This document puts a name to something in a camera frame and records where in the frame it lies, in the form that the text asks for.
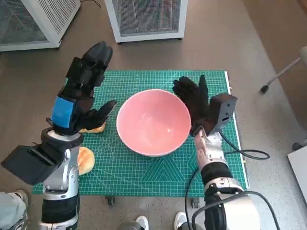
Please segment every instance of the brown floor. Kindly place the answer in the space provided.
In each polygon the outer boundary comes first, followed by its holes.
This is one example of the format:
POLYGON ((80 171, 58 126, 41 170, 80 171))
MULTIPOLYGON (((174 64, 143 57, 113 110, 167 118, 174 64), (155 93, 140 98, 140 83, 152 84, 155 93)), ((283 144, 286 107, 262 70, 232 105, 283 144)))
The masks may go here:
MULTIPOLYGON (((265 162, 247 161, 251 189, 272 203, 282 229, 306 229, 307 210, 286 155, 293 142, 305 134, 297 124, 279 82, 265 95, 260 87, 275 73, 241 0, 190 0, 182 41, 135 42, 118 46, 107 12, 92 2, 82 10, 59 50, 10 52, 0 55, 0 145, 4 159, 18 144, 39 142, 47 127, 55 95, 65 81, 74 56, 105 40, 114 48, 110 69, 225 69, 237 103, 238 126, 243 147, 268 151, 265 162)), ((26 186, 0 168, 0 190, 26 186)), ((275 229, 265 204, 255 199, 262 229, 275 229)), ((30 206, 36 229, 41 196, 30 206)), ((182 198, 120 197, 109 208, 102 196, 82 196, 79 229, 116 229, 119 223, 146 215, 150 228, 169 230, 182 198)))

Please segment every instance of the black cable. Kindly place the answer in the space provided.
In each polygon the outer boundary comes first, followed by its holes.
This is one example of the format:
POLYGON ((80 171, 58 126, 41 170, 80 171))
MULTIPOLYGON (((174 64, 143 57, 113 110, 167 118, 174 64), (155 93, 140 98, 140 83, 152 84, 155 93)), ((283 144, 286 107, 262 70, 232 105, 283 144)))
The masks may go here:
POLYGON ((228 145, 230 145, 235 151, 229 151, 229 152, 225 152, 224 154, 232 154, 232 153, 241 153, 243 156, 247 157, 247 158, 251 158, 254 160, 259 160, 259 161, 263 161, 263 160, 267 160, 270 158, 270 155, 264 151, 260 151, 260 150, 255 150, 255 149, 247 149, 247 150, 240 150, 239 148, 237 148, 233 143, 231 143, 230 140, 228 140, 225 135, 222 133, 222 131, 220 131, 220 134, 222 136, 222 138, 227 142, 228 145), (265 157, 255 157, 252 155, 247 154, 246 152, 257 152, 257 153, 261 153, 262 155, 265 155, 265 157))
POLYGON ((78 201, 77 201, 77 213, 79 213, 79 211, 80 211, 80 193, 78 192, 77 193, 77 199, 78 199, 78 201))
POLYGON ((101 9, 100 3, 97 2, 96 0, 81 0, 80 2, 84 2, 84 1, 93 1, 101 9))
POLYGON ((188 199, 189 190, 190 190, 190 188, 191 188, 191 184, 192 184, 192 182, 193 182, 193 180, 194 180, 194 178, 195 178, 197 172, 198 172, 198 170, 196 170, 196 171, 194 172, 193 176, 191 177, 191 179, 190 179, 190 181, 189 181, 189 184, 188 184, 187 191, 186 191, 186 196, 185 196, 185 198, 184 198, 184 210, 185 210, 185 212, 186 212, 187 223, 188 223, 188 228, 189 228, 189 230, 192 230, 192 226, 191 226, 191 223, 190 223, 190 220, 189 220, 188 204, 187 204, 188 201, 187 201, 187 199, 188 199))
POLYGON ((273 219, 274 219, 274 222, 275 222, 275 225, 276 225, 276 228, 277 230, 280 230, 280 227, 279 227, 279 224, 278 224, 278 220, 277 220, 277 217, 276 217, 276 214, 271 206, 271 204, 269 203, 269 201, 267 200, 267 198, 265 198, 264 195, 262 195, 261 193, 258 193, 258 192, 254 192, 254 191, 244 191, 244 192, 240 192, 236 195, 233 195, 231 197, 228 197, 226 199, 223 199, 223 200, 220 200, 220 201, 215 201, 215 202, 212 202, 208 205, 205 205, 204 207, 201 207, 200 209, 198 209, 192 216, 192 227, 194 230, 196 230, 196 224, 195 224, 195 219, 196 217, 201 213, 203 212, 204 210, 208 209, 208 208, 211 208, 213 206, 216 206, 216 205, 221 205, 221 204, 224 204, 224 203, 227 203, 229 201, 232 201, 232 200, 235 200, 235 199, 238 199, 238 198, 241 198, 241 197, 244 197, 245 195, 247 194, 253 194, 253 195, 257 195, 257 196, 260 196, 264 201, 265 203, 268 205, 271 213, 272 213, 272 216, 273 216, 273 219))

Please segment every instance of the white sneaker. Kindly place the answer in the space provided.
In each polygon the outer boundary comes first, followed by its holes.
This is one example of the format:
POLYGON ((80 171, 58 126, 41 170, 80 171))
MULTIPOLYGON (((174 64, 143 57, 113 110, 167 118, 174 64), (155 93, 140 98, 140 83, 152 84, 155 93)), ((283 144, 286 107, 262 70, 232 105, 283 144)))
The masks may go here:
POLYGON ((29 197, 28 197, 27 192, 22 190, 22 189, 18 189, 14 193, 22 199, 22 201, 25 204, 26 210, 25 210, 24 215, 22 216, 22 218, 16 224, 14 224, 12 229, 15 229, 15 230, 26 230, 27 226, 30 224, 30 219, 29 219, 29 216, 27 214, 27 209, 28 209, 28 206, 29 206, 29 197))
POLYGON ((148 219, 145 216, 137 217, 136 222, 138 222, 140 226, 144 228, 145 230, 149 230, 148 219))
POLYGON ((174 229, 178 230, 185 222, 187 222, 187 215, 184 212, 178 212, 174 221, 174 229))

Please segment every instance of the pink bowl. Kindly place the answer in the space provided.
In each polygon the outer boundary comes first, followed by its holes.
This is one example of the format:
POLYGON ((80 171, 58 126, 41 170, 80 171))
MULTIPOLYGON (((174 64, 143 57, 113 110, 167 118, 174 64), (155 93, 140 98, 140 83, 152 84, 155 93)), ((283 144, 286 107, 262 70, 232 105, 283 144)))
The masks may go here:
POLYGON ((178 149, 187 139, 191 118, 184 103, 163 90, 146 90, 131 96, 120 108, 116 127, 133 151, 159 157, 178 149))

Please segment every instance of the metal grille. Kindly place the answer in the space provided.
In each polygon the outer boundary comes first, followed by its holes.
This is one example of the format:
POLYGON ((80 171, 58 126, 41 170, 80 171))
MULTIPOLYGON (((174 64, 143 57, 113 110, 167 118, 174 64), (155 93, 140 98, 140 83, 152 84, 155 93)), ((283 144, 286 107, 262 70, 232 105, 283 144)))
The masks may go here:
POLYGON ((180 0, 112 0, 121 36, 177 33, 180 0))
POLYGON ((0 0, 0 44, 47 41, 20 0, 0 0))
POLYGON ((71 12, 77 6, 75 0, 39 0, 38 3, 58 34, 61 33, 71 12))

